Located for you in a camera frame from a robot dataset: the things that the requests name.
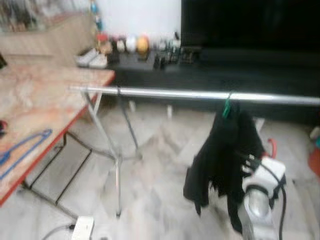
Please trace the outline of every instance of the white wall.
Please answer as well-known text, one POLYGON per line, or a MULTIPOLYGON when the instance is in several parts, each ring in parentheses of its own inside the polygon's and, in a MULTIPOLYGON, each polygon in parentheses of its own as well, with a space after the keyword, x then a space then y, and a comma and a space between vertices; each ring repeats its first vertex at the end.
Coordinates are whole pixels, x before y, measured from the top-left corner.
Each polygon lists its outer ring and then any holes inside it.
POLYGON ((95 0, 103 30, 112 35, 174 36, 181 28, 181 0, 95 0))

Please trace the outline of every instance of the clothes drying rack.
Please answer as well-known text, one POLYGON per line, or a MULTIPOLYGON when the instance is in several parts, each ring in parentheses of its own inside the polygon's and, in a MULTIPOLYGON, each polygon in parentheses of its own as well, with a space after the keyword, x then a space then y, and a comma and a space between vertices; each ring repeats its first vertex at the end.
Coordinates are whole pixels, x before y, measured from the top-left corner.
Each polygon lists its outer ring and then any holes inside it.
POLYGON ((145 97, 158 99, 181 99, 181 100, 237 100, 260 104, 279 104, 279 105, 296 105, 296 106, 313 106, 320 107, 320 97, 314 96, 296 96, 296 95, 281 95, 281 94, 265 94, 265 93, 245 93, 245 92, 224 92, 224 91, 190 91, 190 90, 169 90, 169 89, 155 89, 155 88, 130 88, 130 87, 93 87, 93 86, 71 86, 71 90, 82 93, 83 98, 88 104, 89 113, 98 128, 103 140, 107 143, 110 149, 110 154, 115 164, 115 188, 117 192, 117 209, 116 216, 120 217, 121 205, 121 182, 120 182, 120 168, 123 160, 121 152, 117 151, 115 145, 102 125, 97 116, 102 95, 118 96, 122 113, 127 122, 131 136, 133 138, 136 152, 139 153, 139 146, 135 133, 130 124, 130 120, 126 113, 125 107, 122 104, 121 97, 145 97), (89 93, 98 94, 97 101, 91 102, 89 93))

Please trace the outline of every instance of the green clothespin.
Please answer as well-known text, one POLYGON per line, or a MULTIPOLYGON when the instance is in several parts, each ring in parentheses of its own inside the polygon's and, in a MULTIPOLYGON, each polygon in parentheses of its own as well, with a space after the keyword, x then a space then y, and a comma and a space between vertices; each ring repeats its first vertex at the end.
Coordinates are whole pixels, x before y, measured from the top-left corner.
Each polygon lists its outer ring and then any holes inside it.
POLYGON ((226 119, 229 115, 229 112, 230 112, 230 97, 232 95, 232 92, 230 92, 229 96, 227 97, 227 99, 225 100, 225 103, 224 103, 224 110, 223 110, 223 113, 222 113, 222 117, 224 119, 226 119))

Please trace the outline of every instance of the red table edge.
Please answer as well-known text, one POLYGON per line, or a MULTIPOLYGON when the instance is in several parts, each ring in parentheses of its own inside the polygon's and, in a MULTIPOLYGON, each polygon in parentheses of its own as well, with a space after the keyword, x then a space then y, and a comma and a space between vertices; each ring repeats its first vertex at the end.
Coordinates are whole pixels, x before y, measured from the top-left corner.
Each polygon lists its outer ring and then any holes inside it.
MULTIPOLYGON (((110 77, 110 79, 103 85, 104 87, 109 85, 116 77, 115 72, 110 77)), ((97 94, 95 94, 92 100, 96 100, 97 94)), ((68 129, 75 123, 78 118, 85 113, 88 105, 86 104, 79 113, 70 121, 70 123, 58 134, 58 136, 50 143, 50 145, 36 158, 36 160, 29 166, 29 168, 22 174, 17 181, 11 186, 9 191, 4 195, 3 198, 0 199, 0 207, 5 203, 5 201, 9 198, 9 196, 13 193, 13 191, 22 183, 22 181, 27 177, 27 175, 34 169, 36 164, 51 150, 51 148, 56 145, 56 143, 60 140, 60 138, 68 131, 68 129)))

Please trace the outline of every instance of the black screen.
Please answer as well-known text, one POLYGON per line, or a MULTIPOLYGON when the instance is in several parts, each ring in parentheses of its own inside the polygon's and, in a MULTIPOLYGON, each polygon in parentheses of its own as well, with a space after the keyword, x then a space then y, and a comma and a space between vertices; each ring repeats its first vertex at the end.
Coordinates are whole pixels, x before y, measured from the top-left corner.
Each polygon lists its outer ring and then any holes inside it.
POLYGON ((182 0, 182 46, 320 50, 320 0, 182 0))

